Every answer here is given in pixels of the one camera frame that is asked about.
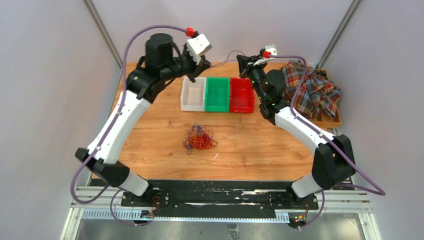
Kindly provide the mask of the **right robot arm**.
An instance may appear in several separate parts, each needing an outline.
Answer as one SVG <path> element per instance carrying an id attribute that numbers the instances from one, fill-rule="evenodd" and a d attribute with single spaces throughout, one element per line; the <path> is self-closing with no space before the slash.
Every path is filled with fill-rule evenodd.
<path id="1" fill-rule="evenodd" d="M 282 71 L 265 72 L 267 58 L 260 55 L 237 55 L 239 75 L 248 78 L 260 99 L 262 117 L 289 132 L 313 153 L 311 172 L 291 183 L 286 191 L 286 203 L 294 209 L 306 202 L 306 197 L 321 190 L 329 190 L 356 173 L 352 164 L 354 154 L 351 141 L 344 135 L 335 136 L 300 115 L 293 113 L 283 98 L 286 90 Z"/>

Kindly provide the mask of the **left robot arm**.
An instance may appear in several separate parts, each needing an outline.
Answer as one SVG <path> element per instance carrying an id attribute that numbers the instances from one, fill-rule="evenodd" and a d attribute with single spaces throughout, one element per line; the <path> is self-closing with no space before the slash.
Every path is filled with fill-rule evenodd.
<path id="1" fill-rule="evenodd" d="M 211 48 L 206 36 L 197 32 L 186 40 L 182 51 L 169 34 L 153 34 L 106 124 L 88 147 L 76 150 L 75 157 L 109 186 L 130 192 L 140 206 L 149 206 L 153 193 L 148 181 L 119 162 L 120 152 L 139 118 L 172 80 L 187 76 L 193 82 L 211 67 L 205 57 Z"/>

